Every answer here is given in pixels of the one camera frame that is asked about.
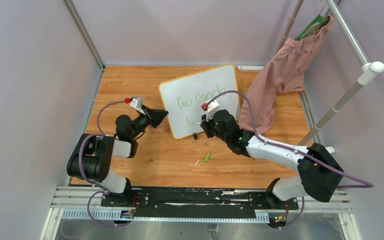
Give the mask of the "yellow-framed whiteboard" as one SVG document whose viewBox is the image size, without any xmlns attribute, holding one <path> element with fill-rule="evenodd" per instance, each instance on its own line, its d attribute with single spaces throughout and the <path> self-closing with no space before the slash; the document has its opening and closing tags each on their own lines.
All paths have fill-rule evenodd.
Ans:
<svg viewBox="0 0 384 240">
<path fill-rule="evenodd" d="M 174 139 L 201 133 L 196 124 L 205 113 L 202 105 L 225 91 L 238 91 L 236 67 L 224 64 L 159 84 L 158 90 Z"/>
</svg>

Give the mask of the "green marker cap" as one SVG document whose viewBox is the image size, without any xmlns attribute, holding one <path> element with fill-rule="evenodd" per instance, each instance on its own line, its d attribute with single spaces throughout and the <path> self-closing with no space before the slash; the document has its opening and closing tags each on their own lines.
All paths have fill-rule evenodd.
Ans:
<svg viewBox="0 0 384 240">
<path fill-rule="evenodd" d="M 204 161 L 205 161 L 205 162 L 208 162 L 208 161 L 210 160 L 210 158 L 211 158 L 211 154 L 208 153 L 208 154 L 205 156 Z"/>
</svg>

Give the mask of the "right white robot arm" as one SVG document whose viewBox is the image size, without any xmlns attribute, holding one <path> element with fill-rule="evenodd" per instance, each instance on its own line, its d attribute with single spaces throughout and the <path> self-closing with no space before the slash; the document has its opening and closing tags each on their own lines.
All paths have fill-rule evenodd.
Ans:
<svg viewBox="0 0 384 240">
<path fill-rule="evenodd" d="M 298 173 L 294 177 L 276 178 L 270 183 L 265 201 L 272 209 L 278 209 L 290 199 L 305 196 L 328 203 L 343 178 L 338 174 L 342 168 L 319 143 L 307 147 L 271 141 L 240 128 L 225 109 L 218 110 L 212 118 L 203 114 L 200 126 L 208 138 L 219 138 L 237 155 L 269 160 Z"/>
</svg>

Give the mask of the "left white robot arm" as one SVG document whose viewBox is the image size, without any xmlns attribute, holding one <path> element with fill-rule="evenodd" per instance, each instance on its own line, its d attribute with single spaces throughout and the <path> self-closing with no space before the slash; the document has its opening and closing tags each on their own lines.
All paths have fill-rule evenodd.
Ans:
<svg viewBox="0 0 384 240">
<path fill-rule="evenodd" d="M 142 106 L 138 116 L 131 119 L 120 115 L 115 120 L 115 135 L 81 135 L 66 166 L 70 177 L 84 180 L 101 188 L 105 194 L 114 195 L 120 206 L 129 206 L 134 197 L 131 181 L 111 169 L 113 157 L 133 158 L 139 146 L 137 139 L 147 127 L 157 128 L 169 114 L 163 109 Z"/>
</svg>

